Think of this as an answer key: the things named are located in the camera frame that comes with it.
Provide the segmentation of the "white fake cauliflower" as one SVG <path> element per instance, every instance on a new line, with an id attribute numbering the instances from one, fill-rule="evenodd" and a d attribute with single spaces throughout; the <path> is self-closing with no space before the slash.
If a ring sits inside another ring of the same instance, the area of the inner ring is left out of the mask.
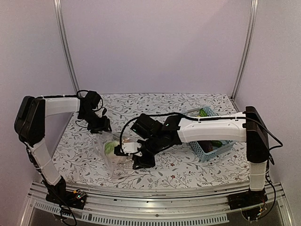
<path id="1" fill-rule="evenodd" d="M 114 141 L 109 141 L 104 144 L 104 154 L 109 155 L 109 154 L 114 154 L 115 147 L 119 145 L 119 142 L 114 140 Z"/>

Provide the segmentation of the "clear zip top bag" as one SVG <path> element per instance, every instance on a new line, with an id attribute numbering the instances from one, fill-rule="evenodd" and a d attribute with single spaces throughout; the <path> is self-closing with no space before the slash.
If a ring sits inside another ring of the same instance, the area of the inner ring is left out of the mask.
<path id="1" fill-rule="evenodd" d="M 134 173 L 133 157 L 141 157 L 141 144 L 130 136 L 119 140 L 119 133 L 102 132 L 96 135 L 96 154 L 106 166 L 110 181 L 125 179 Z"/>

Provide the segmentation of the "purple fake eggplant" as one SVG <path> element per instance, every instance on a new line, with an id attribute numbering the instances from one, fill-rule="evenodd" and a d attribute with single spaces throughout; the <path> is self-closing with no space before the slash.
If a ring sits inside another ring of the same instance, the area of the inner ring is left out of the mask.
<path id="1" fill-rule="evenodd" d="M 214 150 L 211 141 L 202 141 L 202 149 L 205 153 L 209 153 Z"/>

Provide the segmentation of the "green fake cucumber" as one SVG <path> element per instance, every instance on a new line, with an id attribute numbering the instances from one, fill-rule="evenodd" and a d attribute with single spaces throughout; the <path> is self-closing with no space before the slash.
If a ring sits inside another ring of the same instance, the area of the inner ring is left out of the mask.
<path id="1" fill-rule="evenodd" d="M 211 144 L 214 147 L 221 147 L 223 145 L 223 143 L 221 141 L 219 141 L 219 140 L 212 140 Z"/>

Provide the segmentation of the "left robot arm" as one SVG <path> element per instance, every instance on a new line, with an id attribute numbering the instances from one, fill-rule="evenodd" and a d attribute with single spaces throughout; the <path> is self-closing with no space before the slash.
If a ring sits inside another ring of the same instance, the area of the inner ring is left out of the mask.
<path id="1" fill-rule="evenodd" d="M 111 132 L 102 97 L 95 91 L 75 95 L 25 96 L 14 123 L 19 140 L 25 145 L 31 163 L 44 180 L 46 188 L 59 204 L 66 204 L 70 194 L 66 182 L 54 166 L 45 141 L 45 119 L 64 113 L 77 113 L 91 133 Z"/>

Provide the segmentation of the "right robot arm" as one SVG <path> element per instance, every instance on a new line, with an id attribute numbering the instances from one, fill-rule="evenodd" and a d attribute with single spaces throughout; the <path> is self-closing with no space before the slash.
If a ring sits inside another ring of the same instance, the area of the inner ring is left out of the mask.
<path id="1" fill-rule="evenodd" d="M 133 169 L 155 166 L 155 155 L 174 145 L 194 141 L 233 140 L 246 143 L 249 162 L 249 191 L 243 195 L 247 205 L 254 205 L 264 189 L 269 159 L 268 131 L 253 106 L 242 113 L 216 117 L 189 117 L 182 113 L 168 113 L 161 123 L 153 115 L 141 114 L 131 127 L 140 140 L 141 156 L 133 157 Z"/>

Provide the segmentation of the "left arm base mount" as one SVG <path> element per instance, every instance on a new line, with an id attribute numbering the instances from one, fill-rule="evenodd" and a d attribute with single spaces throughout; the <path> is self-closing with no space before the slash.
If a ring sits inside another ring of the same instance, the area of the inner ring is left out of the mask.
<path id="1" fill-rule="evenodd" d="M 87 200 L 87 193 L 80 189 L 74 191 L 48 189 L 46 200 L 66 207 L 69 206 L 70 208 L 83 210 Z"/>

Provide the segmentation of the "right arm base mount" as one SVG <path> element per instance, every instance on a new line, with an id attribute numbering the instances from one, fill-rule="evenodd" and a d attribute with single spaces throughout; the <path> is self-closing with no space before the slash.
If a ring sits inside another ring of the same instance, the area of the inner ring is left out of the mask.
<path id="1" fill-rule="evenodd" d="M 231 210 L 241 209 L 257 204 L 261 204 L 268 200 L 265 189 L 261 191 L 251 191 L 250 189 L 227 196 L 228 205 Z"/>

